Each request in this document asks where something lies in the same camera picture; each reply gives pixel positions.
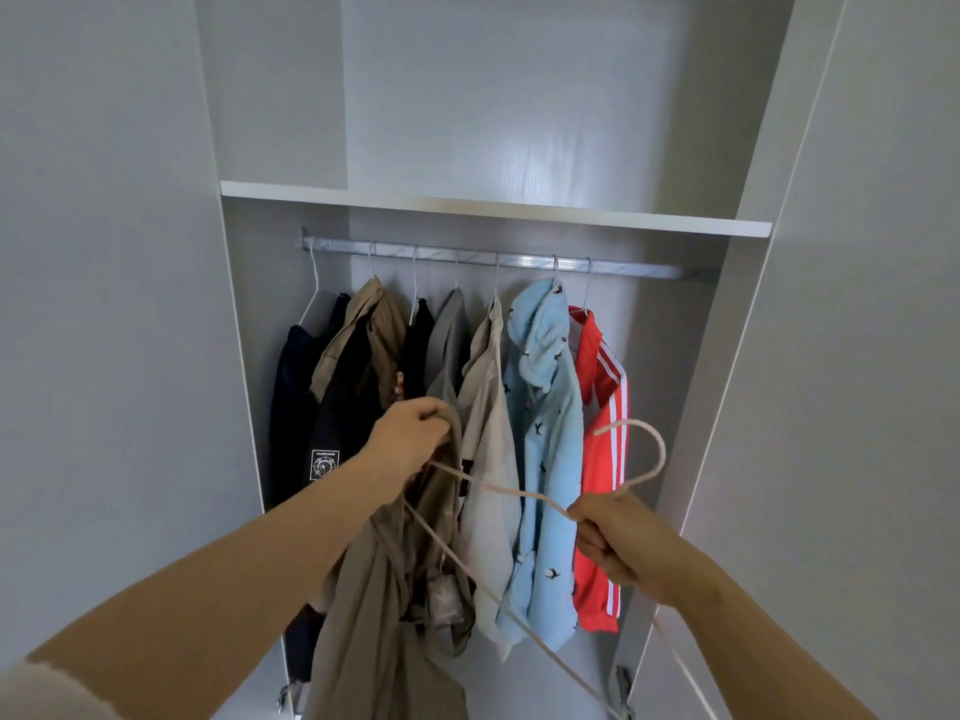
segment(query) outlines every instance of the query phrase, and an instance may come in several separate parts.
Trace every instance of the closet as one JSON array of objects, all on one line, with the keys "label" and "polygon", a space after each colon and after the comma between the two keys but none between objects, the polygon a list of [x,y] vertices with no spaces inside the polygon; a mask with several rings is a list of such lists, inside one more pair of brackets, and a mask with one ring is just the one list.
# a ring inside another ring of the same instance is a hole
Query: closet
[{"label": "closet", "polygon": [[[311,245],[314,332],[371,274],[434,308],[459,285],[475,327],[495,288],[506,306],[556,257],[623,362],[631,416],[672,447],[704,354],[715,414],[823,70],[836,10],[815,2],[196,0],[261,478]],[[634,437],[627,474],[654,459]],[[626,635],[578,632],[564,653],[616,698]],[[529,642],[507,665],[482,642],[448,667],[475,717],[601,716]]]}]

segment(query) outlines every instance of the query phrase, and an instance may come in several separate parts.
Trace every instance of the metal rod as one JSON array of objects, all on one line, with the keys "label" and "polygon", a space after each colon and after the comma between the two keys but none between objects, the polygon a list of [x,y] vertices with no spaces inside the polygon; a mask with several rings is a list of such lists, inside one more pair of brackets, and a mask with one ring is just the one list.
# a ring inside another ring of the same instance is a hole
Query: metal rod
[{"label": "metal rod", "polygon": [[[305,251],[311,245],[320,253],[342,253],[367,257],[392,257],[413,260],[414,247],[418,261],[430,260],[437,263],[459,263],[460,265],[489,265],[498,263],[498,253],[477,249],[452,247],[431,247],[424,244],[400,244],[397,242],[367,240],[331,240],[312,237],[306,227],[300,230],[300,240]],[[521,255],[512,252],[500,252],[499,264],[504,268],[522,268],[525,270],[560,271],[561,273],[591,272],[594,276],[653,277],[661,280],[687,280],[715,283],[720,276],[719,267],[684,267],[678,265],[648,265],[646,263],[620,263],[614,260],[595,260],[594,258],[557,257],[553,255]]]}]

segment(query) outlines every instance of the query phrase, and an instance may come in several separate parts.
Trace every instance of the shelf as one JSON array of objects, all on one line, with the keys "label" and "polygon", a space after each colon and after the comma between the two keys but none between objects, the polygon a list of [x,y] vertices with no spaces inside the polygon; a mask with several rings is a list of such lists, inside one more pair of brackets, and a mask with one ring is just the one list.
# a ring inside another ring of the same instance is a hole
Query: shelf
[{"label": "shelf", "polygon": [[498,217],[509,220],[596,225],[603,228],[649,229],[666,232],[690,232],[729,237],[770,236],[770,222],[746,219],[716,219],[709,216],[655,215],[643,212],[608,212],[578,207],[551,207],[543,204],[517,204],[479,199],[448,199],[438,196],[350,192],[344,189],[298,187],[285,184],[259,184],[247,181],[221,181],[224,197],[246,200],[303,202],[314,205],[341,205],[395,209],[404,212],[434,212],[474,217]]}]

